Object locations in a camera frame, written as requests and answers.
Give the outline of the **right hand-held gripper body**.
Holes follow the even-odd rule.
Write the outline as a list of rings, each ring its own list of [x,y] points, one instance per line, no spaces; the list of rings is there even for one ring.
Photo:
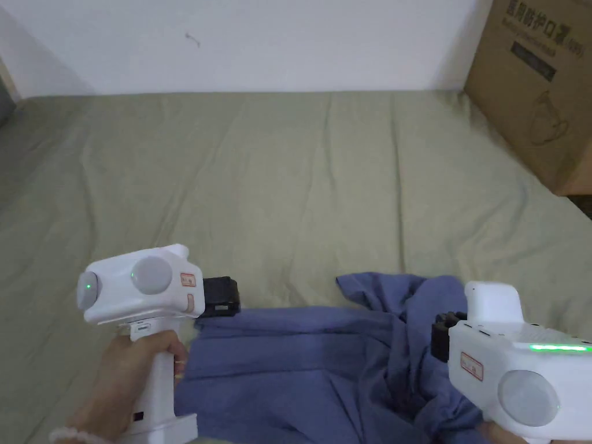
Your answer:
[[[465,296],[465,312],[431,326],[452,386],[528,443],[590,441],[591,342],[526,322],[509,284],[471,281]]]

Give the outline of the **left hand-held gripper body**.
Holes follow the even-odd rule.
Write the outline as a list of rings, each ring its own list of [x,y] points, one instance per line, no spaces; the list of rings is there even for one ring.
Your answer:
[[[205,278],[181,244],[104,258],[90,264],[77,284],[77,305],[90,324],[129,328],[132,341],[180,331],[186,319],[232,317],[241,312],[237,282]],[[198,436],[196,416],[176,416],[173,355],[159,353],[131,423],[120,443],[189,443]]]

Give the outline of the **person's right hand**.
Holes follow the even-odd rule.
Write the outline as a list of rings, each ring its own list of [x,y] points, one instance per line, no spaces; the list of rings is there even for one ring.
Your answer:
[[[489,443],[496,444],[525,444],[523,438],[516,436],[510,431],[504,430],[498,424],[493,422],[483,422],[479,424],[478,431]]]

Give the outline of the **person's left hand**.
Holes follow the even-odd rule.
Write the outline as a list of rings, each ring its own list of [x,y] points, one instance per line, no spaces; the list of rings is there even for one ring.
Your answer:
[[[95,383],[66,428],[115,443],[132,420],[134,405],[143,393],[155,357],[173,357],[171,381],[186,368],[188,352],[176,332],[167,330],[132,341],[118,335],[102,355]]]

